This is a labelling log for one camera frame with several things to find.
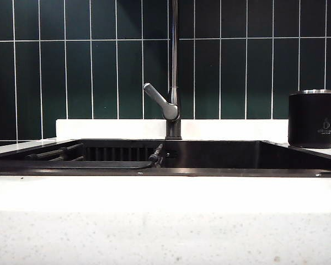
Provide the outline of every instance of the sink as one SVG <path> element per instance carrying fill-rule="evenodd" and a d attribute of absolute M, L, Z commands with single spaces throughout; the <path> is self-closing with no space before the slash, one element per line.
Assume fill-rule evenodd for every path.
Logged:
<path fill-rule="evenodd" d="M 162 144 L 156 164 L 148 158 Z M 328 169 L 331 156 L 268 141 L 81 139 L 0 154 L 0 172 L 58 169 Z"/>

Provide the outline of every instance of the pull-down faucet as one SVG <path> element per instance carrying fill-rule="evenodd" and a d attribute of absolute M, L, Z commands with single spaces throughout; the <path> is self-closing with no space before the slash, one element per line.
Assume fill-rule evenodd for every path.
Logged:
<path fill-rule="evenodd" d="M 172 0 L 172 85 L 168 92 L 168 101 L 150 84 L 145 83 L 143 90 L 163 110 L 167 120 L 166 140 L 181 140 L 180 98 L 178 92 L 178 0 Z"/>

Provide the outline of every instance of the backsplash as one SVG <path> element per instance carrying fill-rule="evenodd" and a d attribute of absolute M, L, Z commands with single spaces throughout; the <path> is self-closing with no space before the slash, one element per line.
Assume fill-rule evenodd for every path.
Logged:
<path fill-rule="evenodd" d="M 161 119 L 170 0 L 0 0 L 0 145 L 56 119 Z M 286 119 L 331 89 L 331 0 L 179 0 L 183 119 Z"/>

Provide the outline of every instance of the tile grout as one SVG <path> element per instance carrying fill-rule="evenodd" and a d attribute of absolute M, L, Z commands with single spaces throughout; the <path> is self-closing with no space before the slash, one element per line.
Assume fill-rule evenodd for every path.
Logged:
<path fill-rule="evenodd" d="M 18 141 L 18 115 L 17 115 L 17 69 L 16 69 L 16 32 L 15 32 L 15 3 L 12 0 L 12 23 L 13 23 L 13 61 L 14 61 L 14 82 L 15 82 L 15 119 L 16 119 L 16 142 Z"/>

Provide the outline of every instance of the black mug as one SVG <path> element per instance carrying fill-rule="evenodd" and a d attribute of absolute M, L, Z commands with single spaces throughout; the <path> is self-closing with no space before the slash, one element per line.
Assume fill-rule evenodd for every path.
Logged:
<path fill-rule="evenodd" d="M 288 119 L 290 145 L 331 148 L 331 90 L 302 90 L 291 94 Z"/>

